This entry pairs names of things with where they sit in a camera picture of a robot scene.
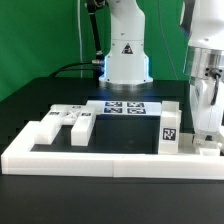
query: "white frame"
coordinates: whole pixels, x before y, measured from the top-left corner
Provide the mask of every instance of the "white frame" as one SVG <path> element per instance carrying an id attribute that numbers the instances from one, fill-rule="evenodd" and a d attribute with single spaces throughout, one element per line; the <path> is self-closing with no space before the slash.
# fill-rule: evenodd
<path id="1" fill-rule="evenodd" d="M 30 121 L 2 154 L 3 174 L 224 179 L 223 157 L 32 152 L 39 125 Z M 189 139 L 182 136 L 185 147 Z"/>

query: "green backdrop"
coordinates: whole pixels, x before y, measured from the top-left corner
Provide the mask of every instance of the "green backdrop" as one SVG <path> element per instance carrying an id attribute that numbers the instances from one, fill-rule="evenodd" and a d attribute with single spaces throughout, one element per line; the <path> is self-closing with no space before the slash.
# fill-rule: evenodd
<path id="1" fill-rule="evenodd" d="M 174 79 L 161 35 L 158 0 L 137 0 L 146 15 L 145 52 L 154 79 Z M 81 0 L 83 60 L 94 58 L 89 17 Z M 160 0 L 161 23 L 173 64 L 183 75 L 187 39 L 179 29 L 182 0 Z M 110 48 L 109 9 L 97 13 L 104 53 Z M 0 100 L 36 77 L 80 61 L 77 0 L 0 0 Z"/>

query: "warning label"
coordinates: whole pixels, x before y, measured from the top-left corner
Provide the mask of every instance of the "warning label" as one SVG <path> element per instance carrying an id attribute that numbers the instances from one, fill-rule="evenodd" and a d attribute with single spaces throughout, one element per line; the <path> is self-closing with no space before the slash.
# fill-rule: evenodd
<path id="1" fill-rule="evenodd" d="M 133 51 L 131 49 L 130 44 L 127 44 L 124 50 L 122 51 L 122 54 L 133 54 Z"/>

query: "table surface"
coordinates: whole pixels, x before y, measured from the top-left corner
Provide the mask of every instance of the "table surface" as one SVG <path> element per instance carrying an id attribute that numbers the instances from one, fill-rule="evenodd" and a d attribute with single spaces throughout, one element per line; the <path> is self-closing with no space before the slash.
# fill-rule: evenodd
<path id="1" fill-rule="evenodd" d="M 52 104 L 175 100 L 182 130 L 191 131 L 188 83 L 155 81 L 119 93 L 91 79 L 38 78 L 0 103 L 0 153 L 25 124 Z M 1 223 L 223 223 L 224 181 L 56 176 L 0 176 Z"/>

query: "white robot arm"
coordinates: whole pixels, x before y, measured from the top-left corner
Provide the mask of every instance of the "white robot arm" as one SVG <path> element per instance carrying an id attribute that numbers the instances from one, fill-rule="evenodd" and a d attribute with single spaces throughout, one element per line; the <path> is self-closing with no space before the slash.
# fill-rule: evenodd
<path id="1" fill-rule="evenodd" d="M 224 111 L 224 1 L 185 0 L 181 27 L 190 37 L 185 74 L 190 75 L 190 106 L 195 148 L 216 140 Z"/>
<path id="2" fill-rule="evenodd" d="M 111 12 L 111 49 L 105 57 L 100 86 L 135 90 L 152 84 L 149 58 L 144 53 L 145 15 L 136 0 L 94 0 L 100 8 L 106 2 Z"/>

